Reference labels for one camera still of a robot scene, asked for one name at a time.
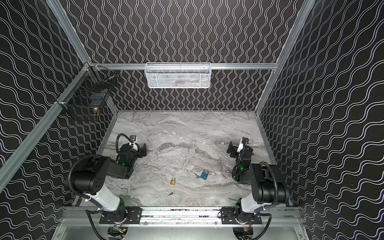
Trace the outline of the brass padlock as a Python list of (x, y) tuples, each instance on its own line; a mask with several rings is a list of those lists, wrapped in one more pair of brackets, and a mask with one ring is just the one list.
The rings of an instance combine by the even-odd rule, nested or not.
[(176, 185), (176, 178), (172, 178), (171, 179), (170, 185), (171, 186), (175, 186)]

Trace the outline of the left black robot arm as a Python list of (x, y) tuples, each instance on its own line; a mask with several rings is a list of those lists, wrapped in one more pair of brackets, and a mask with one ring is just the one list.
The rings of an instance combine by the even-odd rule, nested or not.
[(100, 224), (139, 224), (143, 210), (125, 206), (124, 200), (111, 192), (105, 180), (106, 177), (131, 178), (137, 159), (147, 155), (147, 145), (140, 146), (135, 135), (121, 133), (117, 136), (115, 150), (115, 160), (102, 155), (88, 155), (77, 160), (68, 173), (66, 184), (74, 195), (98, 207), (87, 214), (101, 214)]

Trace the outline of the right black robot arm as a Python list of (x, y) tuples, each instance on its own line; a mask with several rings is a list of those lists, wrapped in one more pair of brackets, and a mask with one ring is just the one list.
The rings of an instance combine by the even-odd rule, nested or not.
[(232, 179), (241, 185), (251, 186), (251, 193), (240, 198), (234, 207), (222, 208), (222, 224), (260, 225), (262, 211), (288, 204), (289, 190), (279, 167), (266, 162), (252, 163), (254, 153), (247, 138), (237, 147), (230, 143), (227, 153), (236, 161)]

